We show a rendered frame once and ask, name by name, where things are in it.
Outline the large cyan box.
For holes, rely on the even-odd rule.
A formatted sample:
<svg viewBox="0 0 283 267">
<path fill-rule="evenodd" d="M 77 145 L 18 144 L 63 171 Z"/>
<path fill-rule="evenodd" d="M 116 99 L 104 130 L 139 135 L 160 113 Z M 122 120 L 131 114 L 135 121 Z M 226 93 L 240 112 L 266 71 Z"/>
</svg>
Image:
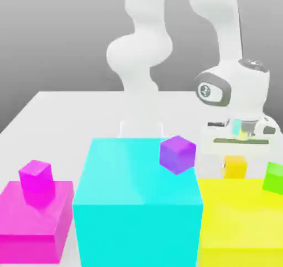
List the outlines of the large cyan box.
<svg viewBox="0 0 283 267">
<path fill-rule="evenodd" d="M 81 267 L 196 267 L 203 201 L 159 138 L 94 138 L 73 201 Z"/>
</svg>

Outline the small purple cube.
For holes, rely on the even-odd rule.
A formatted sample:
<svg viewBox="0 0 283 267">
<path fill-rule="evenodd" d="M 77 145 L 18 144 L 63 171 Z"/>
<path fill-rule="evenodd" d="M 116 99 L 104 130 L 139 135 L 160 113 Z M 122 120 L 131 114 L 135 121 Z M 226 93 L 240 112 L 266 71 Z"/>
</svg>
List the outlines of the small purple cube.
<svg viewBox="0 0 283 267">
<path fill-rule="evenodd" d="M 178 175 L 195 166 L 196 144 L 174 136 L 160 144 L 159 163 L 173 174 Z"/>
</svg>

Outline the small orange cube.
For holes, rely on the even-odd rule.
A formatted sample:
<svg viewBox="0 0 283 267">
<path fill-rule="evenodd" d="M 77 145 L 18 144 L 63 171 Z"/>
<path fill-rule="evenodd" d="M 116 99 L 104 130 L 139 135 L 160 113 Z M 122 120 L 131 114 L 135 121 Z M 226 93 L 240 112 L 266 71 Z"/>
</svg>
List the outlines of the small orange cube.
<svg viewBox="0 0 283 267">
<path fill-rule="evenodd" d="M 226 155 L 222 167 L 226 179 L 244 179 L 247 172 L 247 161 L 244 156 Z"/>
</svg>

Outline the small green cube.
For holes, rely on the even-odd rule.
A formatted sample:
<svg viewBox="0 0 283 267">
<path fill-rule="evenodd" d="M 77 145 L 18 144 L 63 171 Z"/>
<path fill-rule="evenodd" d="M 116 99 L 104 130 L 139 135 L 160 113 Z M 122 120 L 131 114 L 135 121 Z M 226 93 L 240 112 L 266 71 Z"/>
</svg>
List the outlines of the small green cube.
<svg viewBox="0 0 283 267">
<path fill-rule="evenodd" d="M 283 195 L 283 165 L 268 162 L 263 190 Z"/>
</svg>

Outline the large yellow box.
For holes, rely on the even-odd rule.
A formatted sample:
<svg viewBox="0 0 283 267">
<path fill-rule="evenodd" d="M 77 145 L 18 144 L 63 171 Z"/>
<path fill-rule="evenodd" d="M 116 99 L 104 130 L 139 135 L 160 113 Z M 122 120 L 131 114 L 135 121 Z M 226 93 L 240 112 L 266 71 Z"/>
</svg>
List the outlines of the large yellow box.
<svg viewBox="0 0 283 267">
<path fill-rule="evenodd" d="M 199 179 L 198 267 L 283 267 L 283 195 L 262 179 Z"/>
</svg>

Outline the large magenta box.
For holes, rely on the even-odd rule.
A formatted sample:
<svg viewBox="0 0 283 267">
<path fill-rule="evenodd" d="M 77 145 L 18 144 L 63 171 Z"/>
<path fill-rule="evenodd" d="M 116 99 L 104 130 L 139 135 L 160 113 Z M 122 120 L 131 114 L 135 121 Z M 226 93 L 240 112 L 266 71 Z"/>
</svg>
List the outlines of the large magenta box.
<svg viewBox="0 0 283 267">
<path fill-rule="evenodd" d="M 73 218 L 72 181 L 43 193 L 9 181 L 0 193 L 0 264 L 58 264 Z"/>
</svg>

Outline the small magenta cube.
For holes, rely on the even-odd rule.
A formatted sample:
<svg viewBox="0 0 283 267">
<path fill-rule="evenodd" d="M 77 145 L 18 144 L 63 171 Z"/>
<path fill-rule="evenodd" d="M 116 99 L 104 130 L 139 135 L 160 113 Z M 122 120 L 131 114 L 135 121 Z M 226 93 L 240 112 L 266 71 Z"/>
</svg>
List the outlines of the small magenta cube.
<svg viewBox="0 0 283 267">
<path fill-rule="evenodd" d="M 27 204 L 46 207 L 55 197 L 55 182 L 51 164 L 31 160 L 19 170 L 20 184 Z"/>
</svg>

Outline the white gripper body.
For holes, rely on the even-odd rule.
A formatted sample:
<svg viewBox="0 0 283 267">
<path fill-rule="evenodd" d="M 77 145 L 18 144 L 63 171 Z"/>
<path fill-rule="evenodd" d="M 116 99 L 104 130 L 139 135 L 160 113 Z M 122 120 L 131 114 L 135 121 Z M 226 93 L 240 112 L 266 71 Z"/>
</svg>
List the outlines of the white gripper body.
<svg viewBox="0 0 283 267">
<path fill-rule="evenodd" d="M 248 140 L 239 140 L 225 127 L 203 126 L 201 152 L 214 155 L 260 155 L 271 152 L 279 139 L 279 127 L 265 125 Z"/>
</svg>

